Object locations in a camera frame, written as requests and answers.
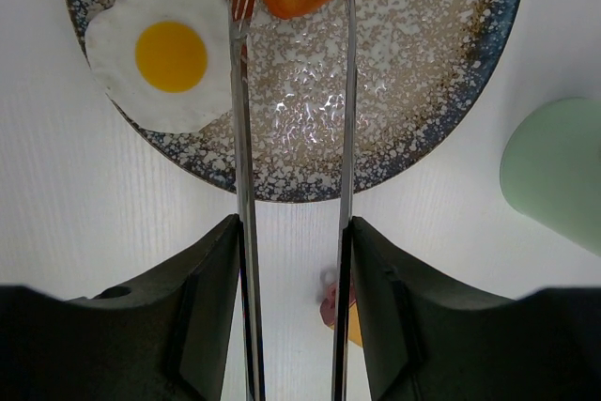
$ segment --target speckled plate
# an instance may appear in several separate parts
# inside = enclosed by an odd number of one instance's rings
[[[67,0],[82,48],[88,22],[114,1]],[[357,0],[357,191],[409,168],[456,127],[497,65],[518,4]],[[249,83],[258,199],[309,202],[339,193],[344,8],[333,0],[288,22],[257,8]],[[197,133],[156,133],[129,122],[181,168],[235,190],[229,114]]]

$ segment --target white tabletop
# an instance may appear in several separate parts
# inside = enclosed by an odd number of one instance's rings
[[[601,258],[507,206],[503,147],[534,108],[601,96],[601,0],[522,0],[501,62],[430,156],[356,197],[355,213],[408,252],[510,297],[599,285]],[[58,297],[100,293],[202,237],[235,197],[150,147],[95,85],[63,0],[0,0],[0,283]],[[330,392],[332,333],[319,274],[335,264],[338,202],[259,204],[269,399]],[[223,391],[244,390],[240,315]],[[349,399],[368,399],[350,353]]]

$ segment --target light green object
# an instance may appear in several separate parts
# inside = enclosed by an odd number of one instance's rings
[[[528,116],[505,148],[501,189],[517,211],[601,255],[601,100]]]

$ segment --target egg yolk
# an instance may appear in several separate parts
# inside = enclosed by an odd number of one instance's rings
[[[181,93],[207,70],[207,49],[188,25],[165,21],[147,28],[135,46],[135,62],[146,81],[161,91]]]

